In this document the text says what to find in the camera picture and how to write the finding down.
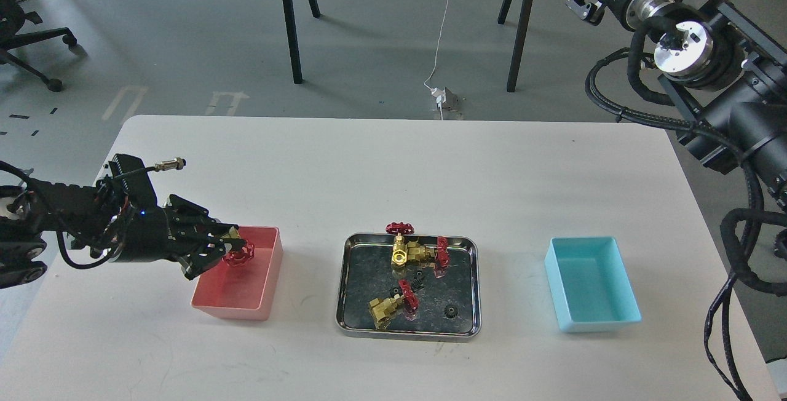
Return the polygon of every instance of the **electrical socket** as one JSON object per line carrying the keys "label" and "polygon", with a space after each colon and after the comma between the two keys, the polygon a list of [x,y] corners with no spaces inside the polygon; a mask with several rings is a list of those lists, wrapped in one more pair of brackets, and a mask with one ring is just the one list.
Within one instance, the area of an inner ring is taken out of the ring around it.
{"label": "electrical socket", "polygon": [[456,96],[455,93],[451,92],[449,88],[444,87],[442,89],[438,89],[436,87],[432,87],[430,90],[437,105],[436,109],[433,109],[433,111],[439,112],[442,109],[444,111],[451,112],[456,110],[456,103],[459,102],[459,97]]}

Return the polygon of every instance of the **small black gear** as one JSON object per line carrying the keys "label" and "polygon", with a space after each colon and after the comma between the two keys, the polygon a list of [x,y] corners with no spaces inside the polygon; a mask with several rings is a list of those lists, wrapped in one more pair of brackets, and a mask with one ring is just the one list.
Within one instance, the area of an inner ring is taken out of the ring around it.
{"label": "small black gear", "polygon": [[445,316],[449,317],[449,318],[453,318],[456,315],[458,315],[458,311],[456,310],[456,306],[453,305],[453,304],[449,304],[449,305],[445,306],[445,309],[443,310],[443,312],[445,313]]}

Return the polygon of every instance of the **stainless steel tray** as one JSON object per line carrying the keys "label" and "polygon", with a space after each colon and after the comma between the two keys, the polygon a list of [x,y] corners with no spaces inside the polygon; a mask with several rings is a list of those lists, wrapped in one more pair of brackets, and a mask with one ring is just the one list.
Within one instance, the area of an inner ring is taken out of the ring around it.
{"label": "stainless steel tray", "polygon": [[[374,298],[390,297],[401,273],[391,269],[394,236],[356,233],[347,239],[339,283],[336,322],[348,336],[393,339],[427,339],[467,341],[481,328],[481,300],[478,295],[478,250],[470,239],[446,236],[450,264],[444,277],[436,278],[433,269],[421,269],[424,286],[416,295],[419,308],[416,318],[408,320],[401,313],[386,330],[374,328],[368,304]],[[436,236],[405,236],[426,247],[436,247]],[[413,278],[418,264],[407,264],[405,278]],[[449,318],[445,308],[455,306],[456,316]]]}

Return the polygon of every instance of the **gray floor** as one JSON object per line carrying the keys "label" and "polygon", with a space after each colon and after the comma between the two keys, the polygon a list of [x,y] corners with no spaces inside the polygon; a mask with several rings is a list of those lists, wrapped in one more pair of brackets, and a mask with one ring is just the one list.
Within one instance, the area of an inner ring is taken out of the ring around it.
{"label": "gray floor", "polygon": [[[324,16],[315,20],[306,0],[295,0],[306,78],[300,86],[290,76],[281,0],[26,2],[23,8],[38,11],[45,23],[27,25],[25,31],[69,26],[81,47],[69,51],[54,39],[16,51],[62,79],[64,92],[48,92],[29,74],[0,68],[0,131],[7,132],[0,135],[0,155],[34,169],[34,177],[89,183],[133,114],[434,119],[422,81],[432,68],[445,0],[318,1]],[[733,1],[787,43],[781,0]],[[585,98],[582,85],[593,63],[627,45],[629,34],[611,15],[592,28],[563,0],[535,0],[518,91],[506,93],[520,0],[514,0],[503,26],[496,23],[500,2],[450,0],[432,82],[461,97],[461,115],[451,118],[611,121]],[[630,92],[623,65],[605,73],[601,87],[617,101],[641,104]],[[722,216],[745,205],[742,175],[722,177],[702,169],[679,147],[677,152],[720,249]],[[756,269],[764,270],[765,278],[785,280],[787,266],[768,256],[768,239],[765,233]],[[45,252],[48,261],[53,251]],[[36,289],[30,284],[0,293],[0,357]],[[764,358],[787,355],[787,301],[747,288],[737,294]]]}

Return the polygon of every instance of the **white power cord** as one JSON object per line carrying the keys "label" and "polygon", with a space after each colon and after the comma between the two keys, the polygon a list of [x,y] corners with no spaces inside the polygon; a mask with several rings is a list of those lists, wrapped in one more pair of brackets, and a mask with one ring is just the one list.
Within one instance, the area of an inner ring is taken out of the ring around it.
{"label": "white power cord", "polygon": [[[442,29],[443,29],[443,26],[445,26],[445,16],[448,14],[448,2],[449,2],[449,0],[445,0],[445,11],[443,12],[443,20],[442,20],[442,23],[440,23],[440,34],[439,34],[439,36],[438,36],[438,47],[437,47],[437,48],[436,48],[436,50],[435,50],[435,66],[434,66],[434,67],[432,67],[432,71],[431,71],[431,73],[429,74],[429,77],[428,77],[427,79],[425,79],[425,80],[424,80],[424,86],[425,86],[427,89],[431,90],[431,92],[432,92],[433,94],[436,92],[436,90],[435,90],[435,88],[433,88],[433,87],[429,86],[429,84],[427,84],[427,82],[429,82],[429,81],[430,81],[430,79],[432,79],[432,76],[434,76],[434,75],[435,75],[435,71],[438,69],[438,52],[440,52],[440,39],[442,38]],[[440,108],[440,118],[442,119],[442,107]]]}

